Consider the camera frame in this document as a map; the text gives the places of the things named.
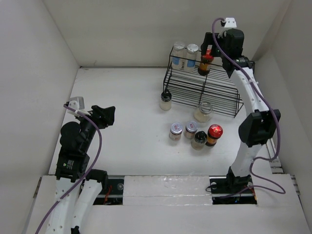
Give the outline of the tall jar blue label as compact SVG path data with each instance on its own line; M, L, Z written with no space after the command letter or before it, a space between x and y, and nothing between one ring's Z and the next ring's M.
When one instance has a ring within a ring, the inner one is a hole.
M199 50L199 47L196 44L189 44L187 46L185 61L184 61L184 70L186 72L192 72L194 70L198 50Z
M181 69L183 65L183 56L185 50L185 43L182 41L176 41L172 50L172 68Z

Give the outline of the red lid dark sauce jar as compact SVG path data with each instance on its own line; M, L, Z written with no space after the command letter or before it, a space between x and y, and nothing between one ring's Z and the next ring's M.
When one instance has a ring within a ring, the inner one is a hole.
M214 57L211 55L211 49L207 49L206 54L201 55L201 61L197 69L201 76L206 76L209 74L213 60Z

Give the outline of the black cap white powder bottle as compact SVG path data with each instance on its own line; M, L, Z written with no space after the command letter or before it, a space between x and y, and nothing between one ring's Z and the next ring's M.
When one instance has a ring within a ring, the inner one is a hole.
M165 90L160 95L160 108L164 111L171 109L172 105L172 94L169 90Z

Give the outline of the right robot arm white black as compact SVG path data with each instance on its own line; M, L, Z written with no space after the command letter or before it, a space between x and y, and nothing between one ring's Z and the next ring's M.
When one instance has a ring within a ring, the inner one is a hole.
M211 185L211 192L220 199L238 196L256 185L252 182L252 168L262 146L280 134L278 122L281 113L272 109L261 94L254 79L253 63L242 55L244 33L238 29L228 29L221 34L207 32L201 45L201 54L208 47L211 55L222 59L222 67L236 86L246 110L246 118L238 128L241 140L234 163L229 167L225 179L218 179Z

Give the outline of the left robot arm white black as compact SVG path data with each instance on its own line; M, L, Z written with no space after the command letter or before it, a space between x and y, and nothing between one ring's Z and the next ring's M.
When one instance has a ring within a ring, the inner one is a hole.
M93 105L85 112L73 106L72 102L64 105L77 121L67 122L60 130L55 201L42 220L47 223L47 234L81 233L96 197L109 186L107 172L94 169L87 152L95 134L102 148L100 131L114 124L116 108Z

